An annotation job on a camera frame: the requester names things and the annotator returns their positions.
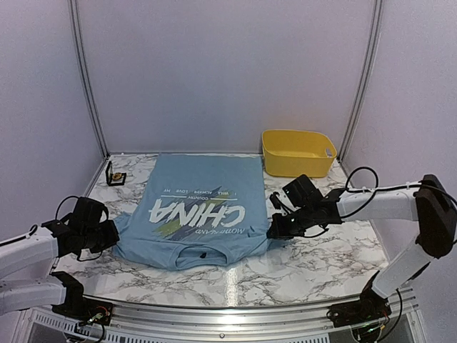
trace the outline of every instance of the ventilation grille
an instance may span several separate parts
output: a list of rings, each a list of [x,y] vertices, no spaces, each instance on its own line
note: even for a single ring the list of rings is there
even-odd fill
[[[67,334],[72,334],[74,336],[78,336],[81,338],[88,338],[91,334],[91,328],[78,328],[77,333],[75,333],[74,329],[76,326],[76,320],[73,319],[63,319],[58,316],[54,316],[50,313],[43,313],[35,311],[34,322],[40,325],[44,325],[45,327],[49,327],[61,332],[65,332]],[[103,340],[104,343],[183,343],[185,341],[179,340],[170,340],[167,339],[166,341],[156,340],[155,338],[140,336],[137,334],[132,333],[123,333],[123,332],[114,332],[110,330],[110,327],[106,328],[106,336]],[[223,343],[224,340],[215,340],[215,342]],[[265,341],[255,341],[256,343],[264,343]],[[328,334],[319,334],[314,336],[303,337],[300,339],[282,339],[276,341],[268,341],[268,343],[330,343],[330,339],[328,338]]]

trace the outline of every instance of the t-shirt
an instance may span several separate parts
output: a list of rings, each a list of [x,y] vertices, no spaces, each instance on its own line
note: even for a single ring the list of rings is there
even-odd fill
[[[263,254],[261,158],[161,154],[135,212],[114,222],[114,254],[153,267],[226,266]]]

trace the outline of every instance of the metal frame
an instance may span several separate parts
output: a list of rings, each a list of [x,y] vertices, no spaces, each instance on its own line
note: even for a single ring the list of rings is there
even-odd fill
[[[363,62],[362,75],[358,83],[356,98],[352,106],[351,115],[349,117],[348,126],[343,136],[338,160],[343,161],[351,147],[351,142],[357,127],[358,120],[360,119],[363,100],[365,99],[366,89],[374,65],[376,55],[376,48],[378,46],[379,31],[381,30],[381,20],[383,13],[383,0],[375,0],[373,6],[373,18],[371,20],[370,37],[368,39],[368,46],[366,48],[365,61]]]
[[[417,315],[417,301],[411,288],[402,289],[403,313],[408,316],[415,343],[424,343],[421,322]],[[347,330],[333,328],[326,313],[331,304],[353,301],[357,296],[309,302],[280,307],[170,307],[149,304],[132,304],[114,301],[111,325],[106,328],[104,342],[312,342],[307,339],[324,339],[329,332]],[[400,309],[398,296],[390,298],[392,317]],[[72,333],[74,319],[51,311],[50,307],[29,309],[21,316],[13,343],[28,339],[33,323],[42,324]],[[86,328],[79,337],[99,337],[101,328]]]
[[[94,128],[97,144],[99,145],[100,152],[104,158],[109,156],[109,150],[106,145],[99,112],[97,110],[94,93],[92,92],[91,81],[89,78],[89,70],[86,63],[86,55],[84,53],[83,37],[81,33],[81,22],[79,20],[79,7],[77,0],[69,0],[69,11],[71,20],[71,30],[73,33],[73,40],[76,48],[76,58],[78,61],[79,73],[81,75],[81,82],[86,97],[87,108],[91,118],[92,127]]]

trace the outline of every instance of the yellow basket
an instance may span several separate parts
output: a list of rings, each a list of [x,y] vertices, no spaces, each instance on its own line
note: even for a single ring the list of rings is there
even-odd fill
[[[318,132],[267,130],[262,145],[265,170],[275,177],[325,177],[336,157],[330,139]]]

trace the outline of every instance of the marble surface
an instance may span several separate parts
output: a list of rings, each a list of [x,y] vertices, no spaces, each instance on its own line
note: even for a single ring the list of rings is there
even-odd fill
[[[155,154],[111,156],[114,171],[127,172],[126,184],[108,187],[102,174],[90,197],[104,202],[110,217],[122,211],[132,213],[141,200],[156,158]],[[274,209],[268,196],[280,191],[291,179],[271,177],[265,172],[263,177],[271,216]],[[334,187],[343,186],[345,180],[335,162],[327,177],[313,182],[326,194]],[[76,277],[89,295],[175,306],[285,305],[359,293],[370,276],[387,264],[382,247],[369,222],[330,228],[323,236],[295,238],[263,256],[245,258],[230,267],[168,272],[116,258],[106,251],[90,262],[77,262],[73,255],[63,257],[56,270]],[[307,234],[319,230],[313,228]]]

